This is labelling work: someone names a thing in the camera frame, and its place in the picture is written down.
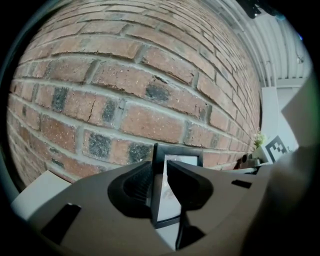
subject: small plant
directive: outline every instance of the small plant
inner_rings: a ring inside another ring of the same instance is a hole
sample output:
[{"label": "small plant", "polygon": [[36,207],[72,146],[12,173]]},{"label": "small plant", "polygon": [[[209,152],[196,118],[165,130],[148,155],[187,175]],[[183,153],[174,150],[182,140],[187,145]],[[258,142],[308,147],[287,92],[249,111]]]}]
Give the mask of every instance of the small plant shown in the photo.
[{"label": "small plant", "polygon": [[261,133],[260,130],[254,135],[254,145],[258,148],[267,140],[267,136]]}]

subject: crack in brick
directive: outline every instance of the crack in brick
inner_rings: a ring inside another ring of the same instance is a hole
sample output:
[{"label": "crack in brick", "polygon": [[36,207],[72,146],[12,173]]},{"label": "crack in brick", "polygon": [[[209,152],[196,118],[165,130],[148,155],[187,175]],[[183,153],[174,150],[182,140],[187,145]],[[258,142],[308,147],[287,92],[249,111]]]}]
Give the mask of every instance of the crack in brick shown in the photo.
[{"label": "crack in brick", "polygon": [[90,115],[89,115],[89,118],[88,118],[88,120],[87,120],[87,121],[89,121],[89,120],[90,120],[90,118],[91,118],[92,110],[94,109],[95,102],[96,102],[96,95],[94,95],[93,104],[92,104],[91,111],[90,111]]}]

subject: dark brick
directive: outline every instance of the dark brick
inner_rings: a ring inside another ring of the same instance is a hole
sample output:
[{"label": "dark brick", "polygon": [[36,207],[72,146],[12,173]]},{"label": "dark brick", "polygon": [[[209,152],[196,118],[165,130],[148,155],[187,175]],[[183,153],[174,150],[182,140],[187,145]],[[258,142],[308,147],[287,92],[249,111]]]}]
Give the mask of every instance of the dark brick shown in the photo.
[{"label": "dark brick", "polygon": [[200,119],[201,119],[202,121],[205,120],[205,118],[206,118],[206,113],[207,113],[207,111],[206,111],[205,108],[202,108],[202,109],[199,111]]},{"label": "dark brick", "polygon": [[23,108],[22,108],[22,115],[24,117],[27,115],[27,107],[26,107],[26,105],[24,105]]},{"label": "dark brick", "polygon": [[145,95],[153,100],[167,101],[170,93],[165,88],[157,86],[156,84],[148,84]]},{"label": "dark brick", "polygon": [[59,162],[58,160],[55,160],[54,158],[51,159],[52,163],[56,164],[57,166],[60,166],[61,168],[65,168],[65,165],[62,162]]},{"label": "dark brick", "polygon": [[113,100],[108,100],[105,104],[103,113],[102,113],[102,120],[106,123],[110,123],[115,115],[117,104]]},{"label": "dark brick", "polygon": [[218,142],[219,142],[219,135],[215,134],[211,139],[211,143],[210,143],[211,148],[216,149],[218,146]]},{"label": "dark brick", "polygon": [[33,86],[31,101],[34,101],[36,99],[37,93],[38,93],[38,88],[39,88],[38,83]]},{"label": "dark brick", "polygon": [[50,147],[49,150],[50,150],[52,153],[54,153],[54,154],[59,154],[59,153],[60,153],[60,152],[59,152],[57,149],[55,149],[54,147]]},{"label": "dark brick", "polygon": [[35,71],[35,68],[36,68],[37,64],[38,64],[37,62],[32,62],[32,63],[30,64],[29,70],[28,70],[28,76],[29,76],[29,77],[32,77],[32,76],[33,76],[33,73],[34,73],[34,71]]},{"label": "dark brick", "polygon": [[89,152],[99,158],[109,155],[111,140],[100,134],[91,133],[89,137]]},{"label": "dark brick", "polygon": [[61,112],[65,108],[65,102],[67,98],[68,89],[58,88],[54,89],[54,95],[52,99],[51,107],[54,111]]},{"label": "dark brick", "polygon": [[129,161],[131,164],[139,163],[147,159],[152,147],[140,143],[132,142],[129,146]]}]

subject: rectangular hole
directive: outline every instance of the rectangular hole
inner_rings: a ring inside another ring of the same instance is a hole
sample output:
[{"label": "rectangular hole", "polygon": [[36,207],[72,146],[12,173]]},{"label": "rectangular hole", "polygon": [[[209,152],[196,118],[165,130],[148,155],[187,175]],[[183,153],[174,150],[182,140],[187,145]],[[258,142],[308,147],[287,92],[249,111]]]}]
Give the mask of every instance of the rectangular hole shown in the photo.
[{"label": "rectangular hole", "polygon": [[252,183],[236,179],[236,180],[232,181],[231,184],[239,186],[239,187],[243,187],[246,189],[250,189]]}]

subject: corrugated metal panel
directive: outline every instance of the corrugated metal panel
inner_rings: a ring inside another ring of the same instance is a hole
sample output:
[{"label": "corrugated metal panel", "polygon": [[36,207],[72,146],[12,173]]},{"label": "corrugated metal panel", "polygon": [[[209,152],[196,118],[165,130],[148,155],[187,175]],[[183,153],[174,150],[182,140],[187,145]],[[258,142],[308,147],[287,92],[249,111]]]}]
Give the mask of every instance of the corrugated metal panel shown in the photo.
[{"label": "corrugated metal panel", "polygon": [[241,38],[256,66],[261,86],[277,86],[286,79],[297,79],[296,85],[311,73],[310,56],[287,20],[278,20],[263,10],[252,20],[236,1],[203,1]]}]

